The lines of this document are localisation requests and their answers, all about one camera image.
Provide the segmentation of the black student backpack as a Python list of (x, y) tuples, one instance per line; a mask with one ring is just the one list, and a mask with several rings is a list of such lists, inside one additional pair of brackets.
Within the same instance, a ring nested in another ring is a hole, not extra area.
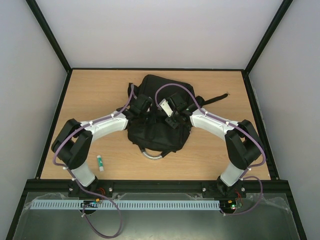
[(144, 113), (129, 121), (126, 127), (128, 139), (137, 145), (141, 152), (146, 150), (158, 151), (162, 158), (171, 152), (181, 150), (191, 132), (190, 121), (187, 120), (185, 125), (173, 129), (165, 122), (168, 116), (158, 105), (163, 99), (167, 99), (174, 94), (179, 94), (188, 105), (195, 104), (197, 101), (193, 98), (201, 96), (195, 95), (194, 88), (185, 82), (148, 74), (139, 86), (130, 84), (128, 94), (132, 96), (129, 103), (132, 103), (140, 95), (150, 97), (152, 105), (147, 112), (156, 114), (156, 123), (153, 125), (137, 124), (137, 118)]

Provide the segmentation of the green white glue stick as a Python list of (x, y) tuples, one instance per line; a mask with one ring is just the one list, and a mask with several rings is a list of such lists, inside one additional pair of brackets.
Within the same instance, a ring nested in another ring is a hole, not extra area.
[(100, 155), (97, 155), (96, 158), (97, 158), (97, 163), (98, 163), (98, 169), (100, 172), (103, 172), (104, 171), (104, 164), (103, 164), (102, 157)]

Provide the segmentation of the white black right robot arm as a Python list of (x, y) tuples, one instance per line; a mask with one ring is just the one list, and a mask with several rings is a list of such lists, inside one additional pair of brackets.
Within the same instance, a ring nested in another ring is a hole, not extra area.
[(264, 145), (250, 121), (246, 119), (241, 122), (232, 121), (203, 108), (227, 96), (225, 93), (209, 100), (203, 100), (198, 96), (193, 98), (196, 103), (188, 105), (176, 93), (158, 104), (169, 118), (186, 117), (191, 126), (203, 129), (225, 142), (230, 163), (218, 177), (216, 184), (217, 190), (223, 196), (229, 196), (235, 191), (236, 183), (255, 167), (252, 163), (260, 156), (263, 159), (262, 165), (266, 161)]

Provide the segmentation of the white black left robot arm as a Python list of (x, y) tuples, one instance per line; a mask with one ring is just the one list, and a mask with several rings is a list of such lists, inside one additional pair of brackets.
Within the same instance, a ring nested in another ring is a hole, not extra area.
[(152, 101), (150, 97), (142, 94), (127, 104), (129, 109), (121, 108), (91, 121), (69, 119), (51, 145), (54, 164), (59, 165), (56, 162), (56, 158), (59, 158), (61, 165), (72, 173), (72, 177), (83, 187), (88, 187), (96, 180), (87, 164), (92, 143), (106, 135), (125, 130), (134, 117), (147, 112)]

